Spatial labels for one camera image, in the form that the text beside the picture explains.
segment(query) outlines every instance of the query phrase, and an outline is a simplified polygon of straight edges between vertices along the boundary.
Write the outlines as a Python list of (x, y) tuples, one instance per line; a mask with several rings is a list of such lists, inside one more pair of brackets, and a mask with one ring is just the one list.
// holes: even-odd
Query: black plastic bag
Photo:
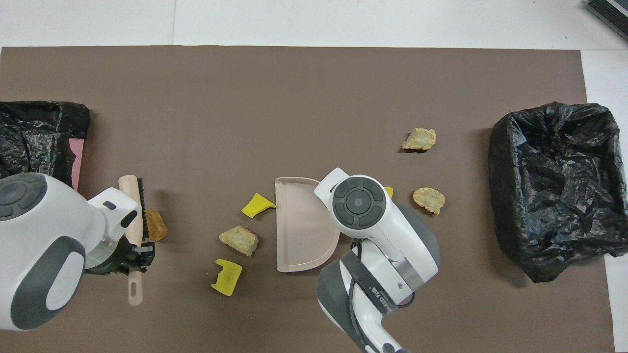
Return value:
[(82, 104), (0, 102), (0, 178), (35, 171), (72, 186), (69, 139), (84, 139), (88, 128)]
[(503, 117), (489, 147), (501, 249), (533, 282), (628, 252), (619, 128), (606, 107), (557, 102)]

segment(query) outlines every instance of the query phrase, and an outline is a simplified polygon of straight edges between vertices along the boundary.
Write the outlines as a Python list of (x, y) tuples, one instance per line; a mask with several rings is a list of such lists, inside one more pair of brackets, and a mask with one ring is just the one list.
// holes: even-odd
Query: black strap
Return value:
[(349, 251), (347, 254), (343, 255), (340, 260), (347, 268), (349, 274), (351, 274), (351, 277), (353, 277), (355, 282), (362, 288), (364, 294), (373, 302), (373, 305), (375, 305), (382, 315), (388, 316), (397, 309), (397, 305), (393, 299), (391, 299), (388, 293), (386, 293), (384, 288), (382, 288), (375, 279), (375, 276), (362, 264), (362, 261), (360, 261), (353, 251)]

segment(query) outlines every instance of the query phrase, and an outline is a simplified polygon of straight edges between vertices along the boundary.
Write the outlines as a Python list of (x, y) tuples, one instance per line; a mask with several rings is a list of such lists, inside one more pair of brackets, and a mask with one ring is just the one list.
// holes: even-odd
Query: white tile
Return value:
[(578, 0), (177, 0), (173, 42), (628, 49)]
[(175, 0), (0, 1), (0, 46), (172, 44)]
[[(583, 51), (582, 70), (589, 102), (608, 107), (620, 128), (624, 160), (628, 158), (628, 51)], [(628, 255), (606, 255), (615, 350), (628, 352)]]

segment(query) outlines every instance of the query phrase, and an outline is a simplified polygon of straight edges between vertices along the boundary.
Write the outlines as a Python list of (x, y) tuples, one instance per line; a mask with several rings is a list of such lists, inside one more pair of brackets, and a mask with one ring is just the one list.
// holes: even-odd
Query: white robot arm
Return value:
[(438, 272), (440, 251), (432, 231), (369, 176), (336, 168), (314, 192), (356, 244), (321, 270), (320, 306), (363, 352), (408, 352), (381, 320)]
[(136, 266), (141, 244), (122, 235), (140, 213), (139, 204), (114, 188), (86, 201), (48, 175), (1, 179), (0, 329), (30, 330), (49, 321), (72, 299), (84, 272)]

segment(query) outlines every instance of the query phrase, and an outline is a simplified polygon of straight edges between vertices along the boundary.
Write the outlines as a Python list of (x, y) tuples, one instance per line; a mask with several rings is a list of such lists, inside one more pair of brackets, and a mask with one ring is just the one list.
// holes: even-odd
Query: brush handle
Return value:
[[(120, 191), (124, 192), (126, 195), (135, 200), (135, 202), (141, 205), (139, 197), (138, 178), (135, 175), (124, 175), (120, 177), (120, 179), (118, 179), (118, 186), (120, 188)], [(139, 217), (136, 217), (131, 222), (124, 235), (131, 244), (135, 246), (141, 246), (143, 229), (142, 215), (139, 214)], [(129, 304), (133, 306), (138, 306), (142, 304), (142, 301), (144, 300), (144, 293), (142, 289), (142, 272), (134, 269), (129, 271), (128, 292)]]

